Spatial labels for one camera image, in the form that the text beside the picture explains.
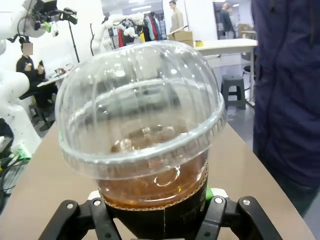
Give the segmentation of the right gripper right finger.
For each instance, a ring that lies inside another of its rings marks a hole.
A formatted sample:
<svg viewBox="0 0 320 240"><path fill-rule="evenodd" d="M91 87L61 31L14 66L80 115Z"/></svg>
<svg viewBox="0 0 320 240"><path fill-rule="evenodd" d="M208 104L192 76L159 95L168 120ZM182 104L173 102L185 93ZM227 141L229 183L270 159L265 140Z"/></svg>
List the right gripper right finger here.
<svg viewBox="0 0 320 240"><path fill-rule="evenodd" d="M229 228L240 240L281 240L282 237L252 196L233 201L221 188L206 190L205 215L196 240L216 240L221 228Z"/></svg>

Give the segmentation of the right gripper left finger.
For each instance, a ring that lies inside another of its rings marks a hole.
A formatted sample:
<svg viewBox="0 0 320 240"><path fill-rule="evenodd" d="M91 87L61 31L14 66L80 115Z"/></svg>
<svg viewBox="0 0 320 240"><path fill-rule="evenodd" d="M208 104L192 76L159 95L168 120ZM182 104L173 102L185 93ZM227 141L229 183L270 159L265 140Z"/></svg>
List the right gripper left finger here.
<svg viewBox="0 0 320 240"><path fill-rule="evenodd" d="M120 240L120 233L100 193L92 191L83 204L64 200L44 228L40 240L81 240L95 230L99 240Z"/></svg>

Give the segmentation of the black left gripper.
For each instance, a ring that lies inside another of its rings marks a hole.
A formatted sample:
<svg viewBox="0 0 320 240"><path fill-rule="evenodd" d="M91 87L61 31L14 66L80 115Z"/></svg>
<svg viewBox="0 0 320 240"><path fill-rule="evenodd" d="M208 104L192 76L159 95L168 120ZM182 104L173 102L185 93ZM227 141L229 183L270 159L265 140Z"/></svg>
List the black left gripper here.
<svg viewBox="0 0 320 240"><path fill-rule="evenodd" d="M77 11L65 7L57 8L57 0L37 0L31 11L31 25L34 30L45 30L50 33L52 24L58 21L68 21L73 25L78 23Z"/></svg>

